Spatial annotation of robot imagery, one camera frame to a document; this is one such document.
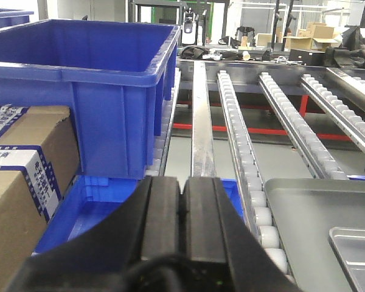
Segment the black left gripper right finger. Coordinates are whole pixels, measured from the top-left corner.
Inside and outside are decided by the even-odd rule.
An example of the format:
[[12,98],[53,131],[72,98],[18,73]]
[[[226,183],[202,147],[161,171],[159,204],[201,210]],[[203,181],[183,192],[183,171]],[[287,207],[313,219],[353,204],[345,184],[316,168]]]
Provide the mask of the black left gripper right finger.
[[186,181],[186,254],[200,291],[299,291],[245,226],[218,178]]

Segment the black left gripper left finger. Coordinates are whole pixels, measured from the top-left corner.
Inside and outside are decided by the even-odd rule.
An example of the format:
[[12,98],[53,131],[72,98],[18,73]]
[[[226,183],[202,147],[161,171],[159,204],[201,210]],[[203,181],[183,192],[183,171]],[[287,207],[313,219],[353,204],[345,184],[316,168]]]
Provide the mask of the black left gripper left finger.
[[28,258],[10,291],[179,291],[175,178],[143,179],[78,237]]

